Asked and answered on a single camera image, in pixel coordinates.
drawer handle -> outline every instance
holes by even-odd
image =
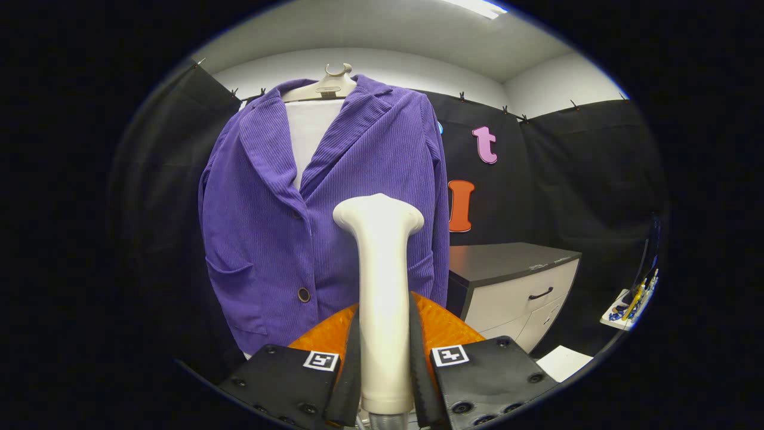
[[[548,289],[548,290],[546,290],[546,292],[545,292],[545,293],[543,293],[543,294],[539,294],[539,295],[529,295],[529,296],[528,296],[528,300],[536,300],[536,299],[537,299],[537,298],[539,298],[539,297],[544,297],[545,295],[547,295],[547,294],[549,294],[550,292],[552,292],[552,290],[553,290],[553,289],[554,289],[554,287],[549,287],[549,289]]]

hanger hook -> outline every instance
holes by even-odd
[[[350,73],[353,70],[353,66],[351,66],[350,64],[342,63],[342,66],[343,66],[342,72],[339,72],[339,73],[331,73],[331,72],[329,72],[329,65],[328,64],[326,65],[326,68],[324,69],[324,71],[326,72],[326,74],[328,74],[331,77],[340,77],[340,76],[342,76],[342,75],[344,75],[346,73]]]

white wall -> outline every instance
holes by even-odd
[[[419,55],[392,50],[365,48],[326,48],[298,50],[239,64],[214,74],[236,96],[245,99],[266,92],[279,83],[308,78],[320,80],[324,67],[338,71],[342,63],[353,66],[351,75],[364,74],[373,80],[394,86],[432,91],[459,97],[501,109],[508,105],[514,112],[501,83],[470,70]]]
[[[566,54],[529,68],[504,84],[510,112],[528,118],[576,105],[629,96],[580,54]]]

jacket button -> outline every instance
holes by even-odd
[[[307,303],[310,300],[310,293],[306,288],[300,288],[297,290],[297,297],[302,303]]]

orange mesh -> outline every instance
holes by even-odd
[[[432,363],[429,359],[430,350],[437,347],[472,344],[485,340],[485,338],[441,305],[415,292],[412,292],[412,296],[416,300],[416,307],[419,309],[419,316],[422,320],[422,337],[425,342],[427,369],[430,379],[437,386],[435,373],[432,371]],[[342,360],[339,373],[342,373],[350,322],[357,309],[358,304],[342,309],[310,329],[292,342],[289,347],[297,350],[338,353],[340,360]]]
[[[416,300],[416,307],[419,308],[419,317],[422,319],[422,338],[425,341],[427,370],[432,383],[437,387],[438,382],[435,380],[435,372],[432,370],[432,363],[429,359],[430,350],[432,348],[450,347],[451,345],[472,344],[485,340],[485,337],[482,337],[472,327],[466,325],[464,321],[441,305],[415,292],[412,295]]]
[[[350,321],[353,319],[356,309],[358,309],[358,303],[326,318],[319,325],[292,342],[289,347],[304,351],[338,353],[340,358],[338,374],[342,373],[342,367],[345,365],[345,349],[348,344]]]

